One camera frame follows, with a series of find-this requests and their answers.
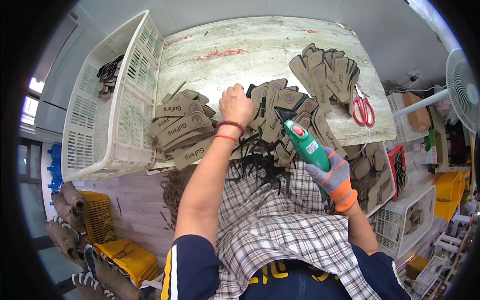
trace scissors handle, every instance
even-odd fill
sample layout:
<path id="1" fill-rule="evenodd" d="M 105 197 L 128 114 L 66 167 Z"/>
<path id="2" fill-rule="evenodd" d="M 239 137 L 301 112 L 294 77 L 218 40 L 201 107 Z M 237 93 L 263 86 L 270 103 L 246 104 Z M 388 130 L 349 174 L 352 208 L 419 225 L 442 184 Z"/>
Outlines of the scissors handle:
<path id="1" fill-rule="evenodd" d="M 359 112 L 360 112 L 360 118 L 359 119 L 355 113 L 355 104 L 358 105 L 359 107 Z M 372 115 L 372 121 L 369 122 L 369 112 L 368 110 L 370 109 L 370 114 Z M 373 126 L 375 124 L 375 114 L 373 112 L 372 106 L 370 105 L 370 102 L 368 102 L 367 98 L 360 98 L 356 97 L 355 100 L 353 101 L 353 119 L 355 122 L 357 122 L 359 125 L 365 125 L 367 126 Z"/>
<path id="2" fill-rule="evenodd" d="M 359 118 L 357 118 L 357 115 L 355 114 L 355 104 L 357 104 L 358 107 L 359 107 L 360 117 L 361 117 L 360 120 L 359 120 Z M 365 125 L 365 123 L 366 123 L 366 121 L 365 121 L 366 116 L 365 116 L 365 112 L 363 111 L 363 104 L 362 104 L 362 101 L 360 100 L 360 98 L 358 98 L 358 97 L 356 97 L 355 100 L 353 100 L 353 119 L 359 125 Z"/>
<path id="3" fill-rule="evenodd" d="M 372 115 L 372 121 L 368 122 L 368 110 L 370 109 L 370 113 Z M 365 115 L 365 124 L 367 126 L 373 126 L 375 124 L 375 113 L 373 112 L 373 108 L 370 105 L 370 102 L 367 100 L 367 98 L 363 98 L 363 110 L 364 110 L 364 115 Z"/>

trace white wood-grain table surface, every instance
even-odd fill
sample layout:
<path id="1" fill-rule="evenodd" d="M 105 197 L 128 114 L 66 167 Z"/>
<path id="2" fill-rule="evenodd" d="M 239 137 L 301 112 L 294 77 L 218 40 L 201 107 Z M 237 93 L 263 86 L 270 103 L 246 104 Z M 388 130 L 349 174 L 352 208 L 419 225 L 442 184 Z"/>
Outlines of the white wood-grain table surface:
<path id="1" fill-rule="evenodd" d="M 355 60 L 360 68 L 359 86 L 368 98 L 376 121 L 360 126 L 347 108 L 332 101 L 325 114 L 332 133 L 343 145 L 393 140 L 395 126 L 378 74 L 357 35 L 349 28 L 325 21 L 292 17 L 253 17 L 226 20 L 181 31 L 165 38 L 156 104 L 186 81 L 182 89 L 195 90 L 210 99 L 218 111 L 222 91 L 235 83 L 250 84 L 287 78 L 307 93 L 288 63 L 310 43 L 335 48 Z M 215 119 L 221 120 L 220 113 Z M 155 163 L 152 168 L 172 165 Z"/>

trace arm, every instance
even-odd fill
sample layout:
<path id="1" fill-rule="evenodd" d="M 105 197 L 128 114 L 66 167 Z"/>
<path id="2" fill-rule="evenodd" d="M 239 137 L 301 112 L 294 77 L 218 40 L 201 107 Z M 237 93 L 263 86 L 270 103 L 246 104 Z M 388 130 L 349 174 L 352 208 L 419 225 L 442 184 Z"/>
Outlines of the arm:
<path id="1" fill-rule="evenodd" d="M 348 240 L 368 255 L 378 251 L 375 234 L 357 201 L 357 191 L 350 183 L 350 167 L 332 149 L 323 147 L 330 161 L 331 170 L 323 172 L 319 167 L 306 165 L 305 170 L 320 184 L 335 202 L 335 209 L 348 217 Z"/>
<path id="2" fill-rule="evenodd" d="M 348 240 L 359 246 L 368 255 L 378 252 L 377 239 L 358 201 L 341 213 L 348 217 Z"/>
<path id="3" fill-rule="evenodd" d="M 252 100 L 248 99 L 240 84 L 229 87 L 220 99 L 220 112 L 224 119 L 246 126 L 253 116 Z M 232 125 L 223 125 L 217 135 L 231 136 L 235 140 L 241 131 Z M 206 238 L 215 247 L 218 207 L 222 198 L 228 160 L 236 142 L 217 137 L 195 169 L 180 200 L 174 240 L 187 234 Z"/>

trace red scissors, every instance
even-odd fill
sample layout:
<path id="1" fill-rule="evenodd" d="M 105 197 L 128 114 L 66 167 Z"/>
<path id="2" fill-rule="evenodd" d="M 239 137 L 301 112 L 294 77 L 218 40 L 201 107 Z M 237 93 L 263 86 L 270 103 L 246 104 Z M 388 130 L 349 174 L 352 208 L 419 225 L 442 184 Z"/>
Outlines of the red scissors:
<path id="1" fill-rule="evenodd" d="M 357 89 L 357 97 L 353 100 L 353 118 L 360 125 L 373 126 L 375 124 L 375 114 L 373 113 L 373 108 L 368 102 L 367 98 L 361 93 L 358 84 L 355 84 Z M 355 104 L 358 104 L 361 119 L 359 120 L 355 115 Z M 372 121 L 369 122 L 369 114 L 372 116 Z"/>

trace white plastic basket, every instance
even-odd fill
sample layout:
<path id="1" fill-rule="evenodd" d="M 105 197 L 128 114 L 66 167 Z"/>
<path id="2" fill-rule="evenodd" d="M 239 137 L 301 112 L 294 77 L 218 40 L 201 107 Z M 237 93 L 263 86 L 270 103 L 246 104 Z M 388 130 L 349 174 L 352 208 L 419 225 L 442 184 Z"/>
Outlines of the white plastic basket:
<path id="1" fill-rule="evenodd" d="M 421 300 L 438 279 L 446 262 L 445 258 L 439 256 L 432 257 L 423 271 L 417 276 L 417 279 L 413 282 L 408 294 L 414 299 Z"/>
<path id="2" fill-rule="evenodd" d="M 423 210 L 423 223 L 413 233 L 404 235 L 407 210 L 415 203 Z M 430 230 L 435 210 L 435 185 L 405 191 L 395 202 L 390 201 L 377 213 L 375 236 L 378 245 L 397 257 L 405 254 Z"/>
<path id="3" fill-rule="evenodd" d="M 381 204 L 377 204 L 371 211 L 365 214 L 367 218 L 373 215 L 377 210 L 379 210 L 380 207 L 384 206 L 395 195 L 395 182 L 393 179 L 392 168 L 390 167 L 390 160 L 388 159 L 388 152 L 387 152 L 387 149 L 385 148 L 385 142 L 378 143 L 378 149 L 380 149 L 383 152 L 385 157 L 385 164 L 387 165 L 387 170 L 389 172 L 388 176 L 390 178 L 390 186 L 392 187 L 392 192 L 390 193 L 390 196 L 388 197 L 388 199 L 385 200 L 385 202 Z"/>
<path id="4" fill-rule="evenodd" d="M 78 74 L 63 128 L 64 181 L 145 170 L 155 161 L 149 132 L 155 111 L 164 38 L 148 11 L 132 18 L 88 54 Z M 98 69 L 125 51 L 115 91 L 98 97 Z"/>
<path id="5" fill-rule="evenodd" d="M 387 99 L 392 113 L 405 108 L 405 103 L 403 102 L 403 96 L 401 93 L 393 93 L 388 95 Z M 412 124 L 410 124 L 408 121 L 407 115 L 403 115 L 399 119 L 394 119 L 393 121 L 395 124 L 396 139 L 398 144 L 415 141 L 428 135 L 428 131 L 413 129 Z"/>

